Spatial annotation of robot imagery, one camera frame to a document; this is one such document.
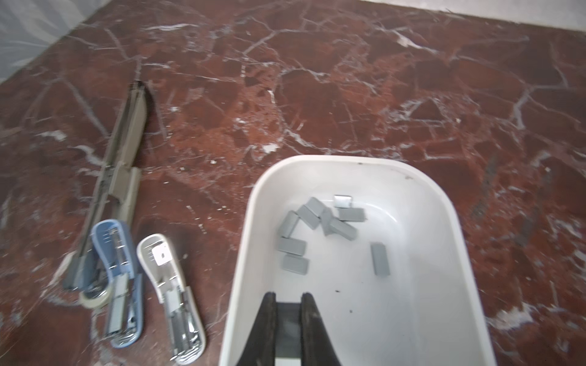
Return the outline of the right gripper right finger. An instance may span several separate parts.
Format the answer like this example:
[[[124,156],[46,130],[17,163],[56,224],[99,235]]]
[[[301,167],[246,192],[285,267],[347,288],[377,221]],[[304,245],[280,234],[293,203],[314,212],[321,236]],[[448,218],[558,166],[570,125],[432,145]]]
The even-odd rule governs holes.
[[[341,366],[316,301],[310,293],[301,301],[301,362],[303,366]]]

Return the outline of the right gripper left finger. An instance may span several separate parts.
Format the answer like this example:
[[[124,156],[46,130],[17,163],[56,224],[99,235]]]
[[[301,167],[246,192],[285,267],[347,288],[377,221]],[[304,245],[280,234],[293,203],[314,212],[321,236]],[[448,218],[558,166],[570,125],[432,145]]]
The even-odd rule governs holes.
[[[237,366],[274,366],[276,359],[276,330],[276,294],[267,292],[262,298]]]

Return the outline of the grey staple strip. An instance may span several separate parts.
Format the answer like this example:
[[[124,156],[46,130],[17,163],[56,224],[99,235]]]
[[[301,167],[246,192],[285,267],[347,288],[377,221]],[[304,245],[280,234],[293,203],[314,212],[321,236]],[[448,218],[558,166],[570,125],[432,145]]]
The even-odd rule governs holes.
[[[282,260],[282,269],[298,275],[306,275],[309,263],[309,260],[304,257],[286,254]]]
[[[352,208],[353,198],[349,195],[334,195],[334,207],[336,208]]]
[[[391,273],[385,244],[381,242],[372,242],[370,248],[375,275],[378,277],[388,277]]]
[[[277,303],[275,365],[302,365],[300,303]]]
[[[279,237],[276,241],[276,248],[280,252],[293,256],[304,256],[307,243],[300,239]]]
[[[333,218],[330,221],[329,227],[333,233],[350,241],[354,241],[358,236],[358,230],[355,227],[337,218]]]
[[[323,202],[314,197],[311,197],[305,206],[317,217],[320,217],[327,208]]]
[[[338,219],[346,222],[365,222],[366,212],[360,207],[338,208]]]
[[[285,216],[285,219],[282,222],[281,226],[279,227],[279,236],[282,238],[290,238],[299,220],[300,218],[297,215],[297,213],[293,210],[290,210]]]
[[[302,205],[296,211],[299,218],[312,230],[316,230],[320,225],[320,218],[314,214],[306,205]]]
[[[334,218],[332,210],[329,207],[325,207],[320,214],[320,223],[325,236],[329,236],[333,233],[331,229],[331,221]]]

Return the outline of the small white stapler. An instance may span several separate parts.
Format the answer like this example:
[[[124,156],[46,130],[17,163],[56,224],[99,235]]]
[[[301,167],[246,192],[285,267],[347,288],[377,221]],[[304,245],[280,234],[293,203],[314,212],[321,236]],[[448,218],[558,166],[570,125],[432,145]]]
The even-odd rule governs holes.
[[[171,360],[178,365],[192,364],[204,353],[207,339],[172,242],[160,233],[149,235],[137,245],[137,257],[163,305]]]

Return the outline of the white oval tray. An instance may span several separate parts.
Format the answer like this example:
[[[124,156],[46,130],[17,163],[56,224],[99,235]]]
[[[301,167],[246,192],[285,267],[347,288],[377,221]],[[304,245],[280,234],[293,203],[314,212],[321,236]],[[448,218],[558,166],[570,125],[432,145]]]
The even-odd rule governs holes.
[[[308,271],[286,271],[277,249],[286,215],[311,198],[352,198],[357,237],[299,223]],[[294,156],[257,180],[245,215],[219,362],[240,358],[262,297],[314,296],[344,365],[496,363],[459,219],[433,179],[405,163]]]

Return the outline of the small blue stapler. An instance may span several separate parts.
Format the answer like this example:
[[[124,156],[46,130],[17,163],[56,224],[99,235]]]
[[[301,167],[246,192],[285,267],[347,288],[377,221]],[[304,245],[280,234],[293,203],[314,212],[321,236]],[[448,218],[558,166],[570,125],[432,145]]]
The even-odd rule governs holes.
[[[94,225],[91,234],[111,285],[111,299],[105,324],[105,338],[123,349],[141,336],[143,316],[143,274],[130,230],[123,221],[109,219]]]

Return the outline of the beige black long stapler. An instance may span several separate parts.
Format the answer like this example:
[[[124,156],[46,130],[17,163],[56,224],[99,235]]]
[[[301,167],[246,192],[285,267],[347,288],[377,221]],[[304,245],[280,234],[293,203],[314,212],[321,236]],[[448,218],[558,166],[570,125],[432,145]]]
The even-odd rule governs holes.
[[[135,80],[130,84],[108,141],[76,250],[62,281],[63,289],[79,294],[79,303],[86,309],[101,308],[111,297],[111,285],[94,250],[91,232],[103,220],[115,219],[126,224],[133,220],[141,177],[134,160],[149,117],[149,98],[143,82]]]

